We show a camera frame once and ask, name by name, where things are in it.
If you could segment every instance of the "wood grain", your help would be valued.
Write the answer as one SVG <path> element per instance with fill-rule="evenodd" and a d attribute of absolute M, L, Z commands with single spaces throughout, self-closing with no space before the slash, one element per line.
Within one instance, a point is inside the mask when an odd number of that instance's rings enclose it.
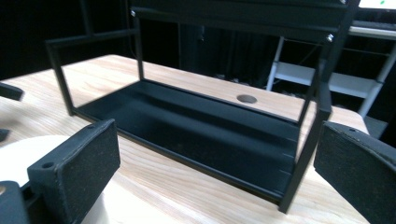
<path fill-rule="evenodd" d="M 302 100 L 145 63 L 146 77 L 260 110 L 297 119 Z M 137 81 L 134 60 L 109 55 L 64 67 L 75 105 Z M 21 102 L 0 98 L 0 127 L 12 130 L 0 146 L 25 138 L 72 135 L 89 122 L 66 113 L 55 75 L 47 70 L 5 81 L 25 91 Z M 258 99 L 253 105 L 239 94 Z M 311 105 L 304 139 L 312 120 Z M 357 113 L 333 108 L 331 120 L 367 133 Z M 104 191 L 103 223 L 366 223 L 367 221 L 310 167 L 287 215 L 277 206 L 119 137 L 121 168 Z"/>

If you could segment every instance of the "table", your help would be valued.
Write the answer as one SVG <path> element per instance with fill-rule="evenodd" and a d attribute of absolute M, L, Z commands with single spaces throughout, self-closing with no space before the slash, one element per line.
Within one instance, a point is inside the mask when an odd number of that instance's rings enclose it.
<path fill-rule="evenodd" d="M 238 104 L 239 94 L 257 98 L 248 105 L 290 119 L 297 119 L 303 101 L 275 92 L 253 89 L 212 77 L 145 63 L 146 77 L 209 94 Z M 64 67 L 76 106 L 138 80 L 135 60 L 117 55 Z M 0 127 L 12 130 L 0 146 L 25 138 L 72 135 L 88 121 L 67 115 L 52 70 L 16 77 L 5 83 L 25 91 L 21 102 L 0 100 Z M 302 138 L 312 118 L 311 106 Z M 331 121 L 367 133 L 362 117 L 333 108 Z M 99 202 L 106 214 L 102 223 L 365 223 L 367 222 L 311 166 L 287 215 L 275 204 L 227 185 L 213 177 L 165 158 L 119 137 L 121 167 L 105 188 Z"/>

